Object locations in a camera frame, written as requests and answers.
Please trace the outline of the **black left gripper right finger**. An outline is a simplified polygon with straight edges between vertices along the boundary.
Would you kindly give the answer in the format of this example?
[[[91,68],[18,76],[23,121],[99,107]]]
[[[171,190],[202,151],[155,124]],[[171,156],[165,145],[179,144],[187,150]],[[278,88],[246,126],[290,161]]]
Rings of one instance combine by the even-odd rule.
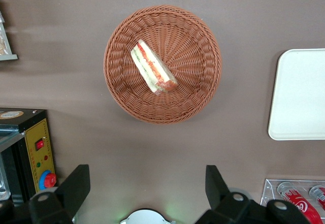
[[[218,168],[206,166],[205,192],[210,204],[196,223],[269,223],[266,208],[238,191],[230,191]]]

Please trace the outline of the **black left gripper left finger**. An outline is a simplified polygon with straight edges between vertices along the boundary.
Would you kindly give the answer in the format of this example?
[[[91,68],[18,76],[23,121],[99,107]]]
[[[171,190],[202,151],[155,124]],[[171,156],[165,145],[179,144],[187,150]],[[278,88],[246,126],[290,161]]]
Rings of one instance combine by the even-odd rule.
[[[89,192],[89,165],[78,165],[55,190],[41,191],[29,201],[32,223],[73,223]]]

